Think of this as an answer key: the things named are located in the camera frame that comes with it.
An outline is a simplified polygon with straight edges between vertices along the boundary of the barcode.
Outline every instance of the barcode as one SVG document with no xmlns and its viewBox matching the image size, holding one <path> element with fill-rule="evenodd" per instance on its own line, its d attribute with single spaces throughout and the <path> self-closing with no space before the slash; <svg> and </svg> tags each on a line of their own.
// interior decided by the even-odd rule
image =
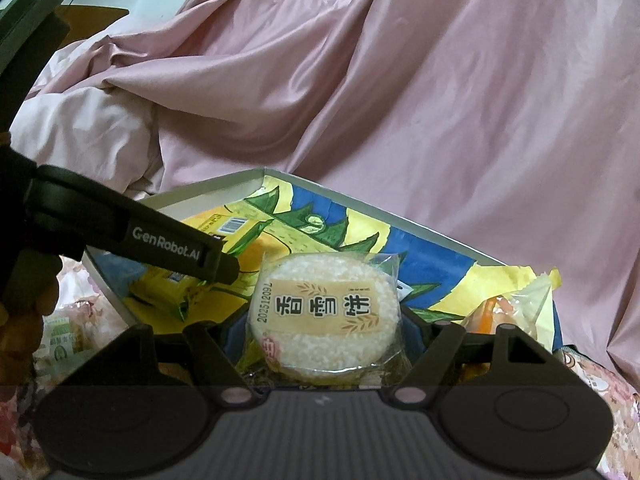
<svg viewBox="0 0 640 480">
<path fill-rule="evenodd" d="M 238 231 L 244 224 L 247 223 L 246 218 L 230 218 L 225 223 L 223 223 L 219 228 L 219 233 L 225 234 L 233 234 Z"/>
</svg>

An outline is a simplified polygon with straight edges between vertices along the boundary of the clear plastic bag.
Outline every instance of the clear plastic bag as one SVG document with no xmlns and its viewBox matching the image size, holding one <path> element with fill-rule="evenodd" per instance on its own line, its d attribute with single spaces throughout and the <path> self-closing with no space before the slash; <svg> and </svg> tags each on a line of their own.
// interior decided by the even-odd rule
<svg viewBox="0 0 640 480">
<path fill-rule="evenodd" d="M 461 325 L 468 332 L 495 334 L 498 325 L 511 323 L 537 340 L 536 322 L 551 294 L 551 279 L 542 274 L 522 290 L 483 301 Z"/>
<path fill-rule="evenodd" d="M 40 348 L 33 354 L 38 385 L 56 386 L 125 329 L 103 297 L 58 307 L 44 319 Z"/>
<path fill-rule="evenodd" d="M 238 367 L 253 385 L 360 386 L 408 367 L 396 254 L 301 253 L 262 262 Z"/>
</svg>

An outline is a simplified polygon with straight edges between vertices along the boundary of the pink bedsheet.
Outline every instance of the pink bedsheet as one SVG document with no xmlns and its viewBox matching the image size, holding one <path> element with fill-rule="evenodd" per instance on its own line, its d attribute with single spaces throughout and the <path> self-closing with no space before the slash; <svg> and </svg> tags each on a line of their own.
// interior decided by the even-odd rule
<svg viewBox="0 0 640 480">
<path fill-rule="evenodd" d="M 639 66 L 640 0 L 187 0 L 60 53 L 12 131 L 121 190 L 157 135 L 161 190 L 270 166 L 558 266 L 565 340 L 637 388 Z M 98 89 L 150 126 L 123 112 L 106 136 Z"/>
</svg>

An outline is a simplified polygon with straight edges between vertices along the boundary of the wrapped snack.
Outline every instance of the wrapped snack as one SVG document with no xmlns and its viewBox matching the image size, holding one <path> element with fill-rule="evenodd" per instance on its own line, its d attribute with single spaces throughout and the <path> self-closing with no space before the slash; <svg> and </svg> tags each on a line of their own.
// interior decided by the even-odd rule
<svg viewBox="0 0 640 480">
<path fill-rule="evenodd" d="M 197 228 L 210 236 L 224 240 L 223 251 L 238 256 L 260 235 L 264 229 L 261 225 L 263 223 L 215 213 Z M 180 321 L 185 321 L 199 285 L 205 285 L 205 282 L 178 272 L 151 266 L 140 279 L 129 285 L 129 290 L 139 300 L 171 314 Z"/>
<path fill-rule="evenodd" d="M 95 354 L 85 329 L 92 318 L 95 311 L 89 301 L 67 305 L 45 318 L 40 348 L 33 354 L 42 386 L 55 386 Z"/>
<path fill-rule="evenodd" d="M 292 254 L 263 262 L 246 342 L 268 367 L 315 385 L 353 384 L 403 355 L 397 255 Z"/>
<path fill-rule="evenodd" d="M 128 327 L 113 305 L 103 295 L 93 302 L 93 318 L 84 325 L 84 333 L 92 348 L 101 350 Z"/>
<path fill-rule="evenodd" d="M 460 323 L 468 332 L 495 334 L 498 325 L 511 323 L 524 333 L 538 340 L 536 322 L 545 305 L 552 303 L 552 281 L 549 275 L 542 274 L 529 285 L 517 292 L 510 292 L 483 301 L 478 308 Z M 459 382 L 487 372 L 488 364 L 464 365 Z"/>
</svg>

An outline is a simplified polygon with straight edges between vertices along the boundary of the finger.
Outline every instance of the finger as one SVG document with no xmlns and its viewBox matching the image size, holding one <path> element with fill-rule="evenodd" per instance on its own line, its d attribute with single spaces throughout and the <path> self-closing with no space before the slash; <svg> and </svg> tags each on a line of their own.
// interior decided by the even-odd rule
<svg viewBox="0 0 640 480">
<path fill-rule="evenodd" d="M 31 370 L 31 359 L 15 359 L 0 354 L 0 402 L 7 402 L 15 395 L 18 386 L 24 384 Z"/>
<path fill-rule="evenodd" d="M 58 280 L 53 278 L 50 285 L 36 298 L 36 312 L 41 316 L 49 316 L 55 309 L 60 296 Z"/>
<path fill-rule="evenodd" d="M 9 321 L 9 313 L 6 311 L 4 305 L 0 303 L 0 326 L 6 324 Z"/>
<path fill-rule="evenodd" d="M 31 358 L 42 341 L 44 322 L 36 312 L 12 316 L 2 327 L 0 351 L 20 359 Z"/>
</svg>

